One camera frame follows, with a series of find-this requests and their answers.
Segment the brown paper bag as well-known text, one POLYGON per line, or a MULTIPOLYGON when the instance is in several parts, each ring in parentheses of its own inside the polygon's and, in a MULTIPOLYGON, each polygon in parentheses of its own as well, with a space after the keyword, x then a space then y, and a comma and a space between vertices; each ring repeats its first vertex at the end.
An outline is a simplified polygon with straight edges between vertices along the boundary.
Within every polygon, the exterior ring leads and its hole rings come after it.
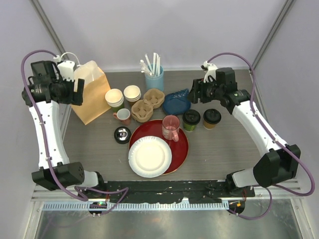
POLYGON ((76 64, 74 91, 76 91, 78 79, 85 81, 83 103, 80 106, 73 105, 72 109, 80 120, 87 125, 110 109, 105 100, 105 94, 111 88, 105 73, 95 61, 89 61, 83 65, 76 64))

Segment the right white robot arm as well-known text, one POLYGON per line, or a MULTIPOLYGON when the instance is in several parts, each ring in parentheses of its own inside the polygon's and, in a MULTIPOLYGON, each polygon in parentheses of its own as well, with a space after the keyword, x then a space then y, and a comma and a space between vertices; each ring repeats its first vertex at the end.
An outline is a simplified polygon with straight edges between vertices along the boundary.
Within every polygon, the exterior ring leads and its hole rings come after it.
POLYGON ((217 69, 213 76, 193 80, 187 98, 193 103, 220 101, 246 129, 261 155, 257 164, 250 169, 230 173, 226 176, 225 191, 229 196, 238 196, 244 187, 259 185, 267 188, 296 176, 298 162, 290 155, 300 157, 297 145, 288 145, 258 113, 251 109, 253 102, 247 90, 239 90, 235 71, 230 68, 217 69))

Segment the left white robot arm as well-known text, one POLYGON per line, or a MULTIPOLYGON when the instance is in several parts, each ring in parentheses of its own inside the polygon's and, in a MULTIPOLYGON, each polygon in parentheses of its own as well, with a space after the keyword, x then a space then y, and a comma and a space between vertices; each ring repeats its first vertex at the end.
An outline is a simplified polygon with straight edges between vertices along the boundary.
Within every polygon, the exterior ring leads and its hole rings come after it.
POLYGON ((84 170, 80 162, 69 161, 60 130, 60 105, 83 103, 84 80, 74 79, 75 62, 38 61, 31 64, 33 75, 22 91, 22 98, 32 115, 39 148, 38 170, 31 174, 34 183, 49 191, 60 186, 89 188, 96 199, 106 193, 99 172, 84 170))

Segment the black coffee lid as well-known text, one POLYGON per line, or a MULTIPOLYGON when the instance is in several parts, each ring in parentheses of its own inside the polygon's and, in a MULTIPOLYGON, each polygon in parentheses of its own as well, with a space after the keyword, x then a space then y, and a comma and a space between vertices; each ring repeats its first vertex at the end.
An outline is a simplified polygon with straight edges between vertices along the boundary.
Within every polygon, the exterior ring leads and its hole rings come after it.
POLYGON ((204 121, 209 124, 217 124, 221 121, 221 113, 216 109, 207 109, 203 114, 204 121))
POLYGON ((183 114, 182 120, 188 125, 197 125, 201 120, 201 115, 198 111, 189 109, 183 114))

